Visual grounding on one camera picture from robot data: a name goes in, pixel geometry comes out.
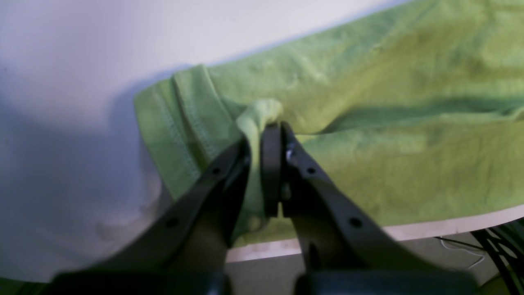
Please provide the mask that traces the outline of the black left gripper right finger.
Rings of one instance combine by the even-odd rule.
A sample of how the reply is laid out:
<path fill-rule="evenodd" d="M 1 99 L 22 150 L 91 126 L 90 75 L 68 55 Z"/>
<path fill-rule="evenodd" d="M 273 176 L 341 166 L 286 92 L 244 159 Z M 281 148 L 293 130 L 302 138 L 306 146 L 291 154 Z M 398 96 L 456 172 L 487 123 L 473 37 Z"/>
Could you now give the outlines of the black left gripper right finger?
<path fill-rule="evenodd" d="M 265 127 L 260 148 L 266 215 L 281 208 L 290 218 L 305 263 L 294 294 L 479 294 L 471 274 L 440 268 L 391 239 L 337 188 L 288 123 Z"/>

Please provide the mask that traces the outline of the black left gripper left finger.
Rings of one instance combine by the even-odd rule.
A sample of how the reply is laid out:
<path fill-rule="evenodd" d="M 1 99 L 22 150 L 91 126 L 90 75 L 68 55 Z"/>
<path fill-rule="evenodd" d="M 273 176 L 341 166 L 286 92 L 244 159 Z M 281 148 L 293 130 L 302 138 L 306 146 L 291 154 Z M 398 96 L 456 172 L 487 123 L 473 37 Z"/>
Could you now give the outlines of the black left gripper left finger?
<path fill-rule="evenodd" d="M 59 274 L 43 294 L 232 294 L 223 268 L 250 162 L 249 143 L 242 138 L 133 243 L 87 269 Z"/>

